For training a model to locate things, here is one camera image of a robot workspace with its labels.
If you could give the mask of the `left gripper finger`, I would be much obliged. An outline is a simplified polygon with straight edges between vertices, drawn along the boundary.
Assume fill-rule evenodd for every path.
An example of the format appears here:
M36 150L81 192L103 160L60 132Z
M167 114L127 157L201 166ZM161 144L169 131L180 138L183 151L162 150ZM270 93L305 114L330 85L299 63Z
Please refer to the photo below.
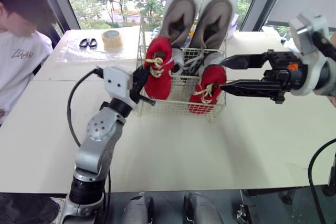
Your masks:
M150 73L150 67L140 66L133 72L131 95L139 95L145 86Z
M148 103L148 104L150 104L151 106L155 106L155 103L156 103L155 100L152 100L152 99L150 99L150 98L148 98L148 97L145 97L145 96L143 96L143 95L139 95L139 100L141 100L141 101L143 101L143 102L145 102L145 103Z

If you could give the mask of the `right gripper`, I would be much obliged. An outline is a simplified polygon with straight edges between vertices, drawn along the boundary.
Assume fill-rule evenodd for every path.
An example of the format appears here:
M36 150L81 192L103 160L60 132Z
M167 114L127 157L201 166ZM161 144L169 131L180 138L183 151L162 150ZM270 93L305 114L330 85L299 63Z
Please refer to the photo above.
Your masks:
M263 80L236 80L220 85L220 88L239 97L270 98L276 104L285 101L285 93L300 89L307 77L308 67L289 51L268 49L266 54L234 55L219 64L234 70L261 68L266 61L271 65L264 72Z

